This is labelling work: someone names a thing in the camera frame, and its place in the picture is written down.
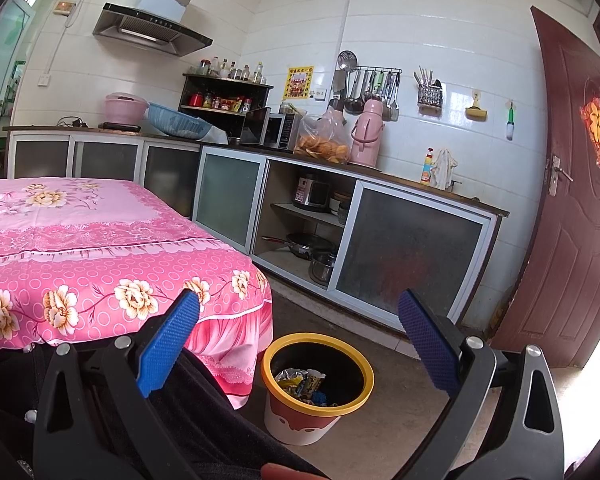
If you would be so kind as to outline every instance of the textured blue pad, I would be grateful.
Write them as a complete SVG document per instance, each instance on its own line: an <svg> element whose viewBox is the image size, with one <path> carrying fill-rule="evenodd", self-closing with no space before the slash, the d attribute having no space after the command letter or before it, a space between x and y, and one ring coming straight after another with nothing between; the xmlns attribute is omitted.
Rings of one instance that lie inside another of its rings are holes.
<svg viewBox="0 0 600 480"><path fill-rule="evenodd" d="M144 398L164 386L187 337L200 317L198 295L193 291L176 300L169 317L155 333L138 359L136 383Z"/></svg>
<svg viewBox="0 0 600 480"><path fill-rule="evenodd" d="M398 318L434 386L455 397L460 389L458 357L429 313L408 290L398 298Z"/></svg>

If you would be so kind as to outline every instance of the yellow rim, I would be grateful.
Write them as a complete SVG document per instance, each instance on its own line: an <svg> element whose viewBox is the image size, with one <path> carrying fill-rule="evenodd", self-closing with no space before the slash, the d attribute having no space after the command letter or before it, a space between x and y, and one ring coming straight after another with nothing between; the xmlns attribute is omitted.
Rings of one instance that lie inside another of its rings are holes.
<svg viewBox="0 0 600 480"><path fill-rule="evenodd" d="M340 350L343 354L346 354L352 359L360 368L362 377L365 381L362 392L359 396L351 401L349 404L343 406L337 406L335 408L321 408L320 406L311 406L305 404L300 400L294 399L290 395L286 394L280 386L276 383L271 373L271 359L273 356L285 346L289 346L295 343L318 343L332 348ZM334 337L322 334L313 334L310 332L301 332L298 334L290 334L276 339L264 352L262 359L262 379L270 391L271 395L276 397L277 400L287 405L290 408L296 410L296 412L304 413L305 415L313 416L342 416L347 413L355 412L360 406L362 406L371 394L371 390L374 387L374 371L369 364L369 361L358 352L353 346L346 344L344 341L340 341Z"/></svg>

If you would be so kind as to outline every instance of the black pants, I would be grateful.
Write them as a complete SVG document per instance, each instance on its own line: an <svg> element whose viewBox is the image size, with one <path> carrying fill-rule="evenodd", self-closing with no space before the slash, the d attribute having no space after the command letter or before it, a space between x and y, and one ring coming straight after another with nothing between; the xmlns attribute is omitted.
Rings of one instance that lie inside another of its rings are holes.
<svg viewBox="0 0 600 480"><path fill-rule="evenodd" d="M0 350L0 439L16 460L29 464L34 427L24 421L24 414L38 406L53 352L54 348L48 345L38 345L27 354ZM109 421L109 431L115 435L116 454L148 477L104 387L99 394L103 418ZM260 478L260 468L268 462L321 475L242 418L211 373L187 350L180 353L164 387L151 393L149 401L200 478L256 480Z"/></svg>

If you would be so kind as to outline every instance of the frying pan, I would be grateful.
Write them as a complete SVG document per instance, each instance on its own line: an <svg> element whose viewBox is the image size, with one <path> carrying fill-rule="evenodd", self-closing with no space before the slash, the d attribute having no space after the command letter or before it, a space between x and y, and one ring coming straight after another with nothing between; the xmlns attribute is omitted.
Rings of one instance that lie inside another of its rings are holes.
<svg viewBox="0 0 600 480"><path fill-rule="evenodd" d="M273 238L263 236L262 239L266 242L275 242L284 244L289 247L291 252L298 258L303 260L311 260L314 251L333 251L335 245L325 238L309 233L291 233L286 236L286 240L282 238Z"/></svg>

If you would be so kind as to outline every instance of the blue plastic basket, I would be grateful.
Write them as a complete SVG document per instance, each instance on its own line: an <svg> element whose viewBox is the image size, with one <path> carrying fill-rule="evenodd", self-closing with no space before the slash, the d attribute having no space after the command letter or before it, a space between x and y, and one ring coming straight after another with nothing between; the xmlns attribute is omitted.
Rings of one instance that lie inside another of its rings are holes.
<svg viewBox="0 0 600 480"><path fill-rule="evenodd" d="M149 103L147 117L162 133L192 140L202 139L212 126L198 117L191 117L156 103Z"/></svg>

